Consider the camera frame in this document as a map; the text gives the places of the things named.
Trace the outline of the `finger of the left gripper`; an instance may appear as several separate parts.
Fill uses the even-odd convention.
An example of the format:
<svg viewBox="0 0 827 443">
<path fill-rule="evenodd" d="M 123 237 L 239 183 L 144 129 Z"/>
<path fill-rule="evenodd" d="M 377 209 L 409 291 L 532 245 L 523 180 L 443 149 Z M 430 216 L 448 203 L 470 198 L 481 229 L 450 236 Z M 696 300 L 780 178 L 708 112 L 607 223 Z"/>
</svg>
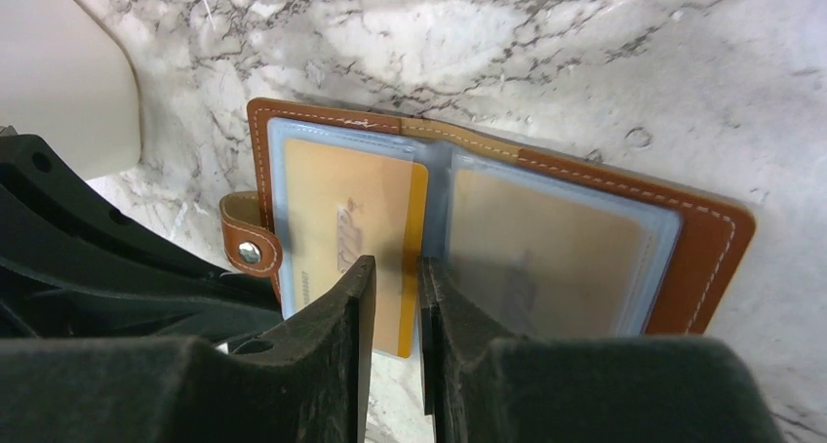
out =
<svg viewBox="0 0 827 443">
<path fill-rule="evenodd" d="M 1 265 L 97 297 L 275 311 L 270 287 L 130 219 L 38 136 L 1 140 Z"/>
<path fill-rule="evenodd" d="M 197 336 L 240 341 L 283 320 L 264 281 L 202 260 L 93 267 L 75 279 L 1 262 L 4 339 Z"/>
</svg>

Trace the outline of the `brown leather card holder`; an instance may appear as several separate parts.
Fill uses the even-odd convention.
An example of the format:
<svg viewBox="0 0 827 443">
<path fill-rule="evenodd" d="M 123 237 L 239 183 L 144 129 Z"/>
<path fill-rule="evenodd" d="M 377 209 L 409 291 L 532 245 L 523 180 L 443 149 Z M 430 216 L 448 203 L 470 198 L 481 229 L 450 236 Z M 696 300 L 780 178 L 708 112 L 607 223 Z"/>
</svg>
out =
<svg viewBox="0 0 827 443">
<path fill-rule="evenodd" d="M 704 332 L 757 228 L 744 205 L 440 121 L 254 99 L 256 190 L 221 205 L 225 252 L 286 316 L 361 256 L 376 349 L 406 356 L 416 262 L 509 330 Z"/>
</svg>

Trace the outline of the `gold credit card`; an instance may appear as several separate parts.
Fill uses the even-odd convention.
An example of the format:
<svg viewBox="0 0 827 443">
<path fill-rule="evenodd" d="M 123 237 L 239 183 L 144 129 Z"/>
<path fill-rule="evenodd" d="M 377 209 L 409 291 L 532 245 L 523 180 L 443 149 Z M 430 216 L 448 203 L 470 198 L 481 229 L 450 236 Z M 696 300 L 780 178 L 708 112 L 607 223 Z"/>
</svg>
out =
<svg viewBox="0 0 827 443">
<path fill-rule="evenodd" d="M 457 289 L 518 334 L 614 336 L 650 232 L 591 196 L 567 197 L 481 170 L 455 175 L 448 258 Z"/>
</svg>

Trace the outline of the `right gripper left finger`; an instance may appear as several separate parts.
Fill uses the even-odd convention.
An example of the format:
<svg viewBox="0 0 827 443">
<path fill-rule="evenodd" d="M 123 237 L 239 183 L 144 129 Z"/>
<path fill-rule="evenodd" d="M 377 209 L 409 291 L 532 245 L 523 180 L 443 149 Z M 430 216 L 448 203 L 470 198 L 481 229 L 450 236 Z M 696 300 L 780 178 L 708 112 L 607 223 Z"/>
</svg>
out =
<svg viewBox="0 0 827 443">
<path fill-rule="evenodd" d="M 5 442 L 361 442 L 376 262 L 226 354 L 195 337 L 8 340 Z"/>
</svg>

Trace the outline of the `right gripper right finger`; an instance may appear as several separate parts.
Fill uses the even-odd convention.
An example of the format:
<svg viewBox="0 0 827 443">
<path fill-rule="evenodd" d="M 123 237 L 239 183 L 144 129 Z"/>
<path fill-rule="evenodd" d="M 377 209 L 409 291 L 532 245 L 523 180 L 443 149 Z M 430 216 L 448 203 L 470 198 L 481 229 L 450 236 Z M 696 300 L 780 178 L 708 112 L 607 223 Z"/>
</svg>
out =
<svg viewBox="0 0 827 443">
<path fill-rule="evenodd" d="M 700 336 L 537 340 L 417 263 L 424 407 L 439 442 L 779 442 L 746 365 Z"/>
</svg>

